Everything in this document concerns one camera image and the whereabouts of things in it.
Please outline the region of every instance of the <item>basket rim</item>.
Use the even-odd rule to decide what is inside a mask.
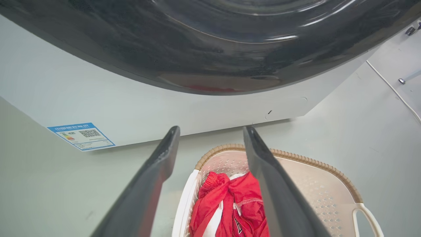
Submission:
[[[203,155],[202,158],[200,158],[200,160],[197,162],[195,169],[200,171],[202,169],[203,165],[211,157],[213,157],[214,155],[216,155],[218,153],[224,152],[224,151],[244,151],[245,152],[245,146],[243,144],[219,145],[219,146],[211,149],[210,151],[208,151],[205,155]],[[333,174],[346,186],[348,191],[351,193],[351,196],[354,199],[355,203],[363,203],[362,197],[361,197],[359,191],[352,184],[351,180],[348,177],[346,177],[341,171],[336,169],[335,167],[333,167],[331,165],[328,165],[326,163],[317,161],[317,160],[313,160],[313,159],[305,157],[305,156],[300,156],[300,155],[297,155],[297,154],[293,154],[293,153],[289,153],[289,152],[285,152],[285,151],[281,151],[281,150],[276,150],[276,149],[271,148],[270,151],[276,157],[280,157],[280,158],[300,162],[300,163],[303,163],[303,164],[307,164],[307,165],[322,169],[324,171],[327,171],[327,172]]]

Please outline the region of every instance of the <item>laundry basket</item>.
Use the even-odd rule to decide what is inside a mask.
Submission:
[[[307,202],[313,207],[333,237],[358,237],[356,213],[362,211],[376,237],[383,233],[351,181],[336,168],[325,163],[288,152],[271,149],[294,181]],[[173,226],[173,237],[189,236],[192,210],[199,188],[210,171],[228,176],[248,172],[245,147],[241,144],[218,146],[206,153],[191,173],[181,195]]]

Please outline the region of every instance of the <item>red and white garment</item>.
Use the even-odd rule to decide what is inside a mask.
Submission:
[[[231,179],[209,173],[193,207],[191,236],[269,236],[257,179],[250,172]]]

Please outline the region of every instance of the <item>white fabric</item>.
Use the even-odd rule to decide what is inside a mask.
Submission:
[[[235,178],[244,176],[245,174],[235,174],[229,178],[229,180],[233,180]],[[213,214],[212,218],[210,219],[208,225],[206,226],[205,232],[203,233],[203,237],[215,237],[216,230],[218,229],[219,223],[221,222],[222,218],[222,210],[224,208],[224,202],[221,201],[218,205],[218,208],[216,209],[215,213]],[[237,207],[237,205],[234,202],[233,205],[234,209],[238,210],[238,214],[241,216],[241,209],[240,207]]]

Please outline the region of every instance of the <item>white basket handle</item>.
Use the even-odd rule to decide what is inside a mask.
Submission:
[[[365,217],[367,218],[368,222],[370,223],[371,228],[373,229],[375,237],[384,237],[384,234],[381,230],[380,225],[378,224],[376,218],[371,213],[368,208],[365,207],[364,203],[356,203],[357,208],[353,211],[353,219],[354,219],[354,228],[355,228],[355,236],[360,237],[360,232],[358,231],[358,224],[357,224],[357,211],[361,211]]]

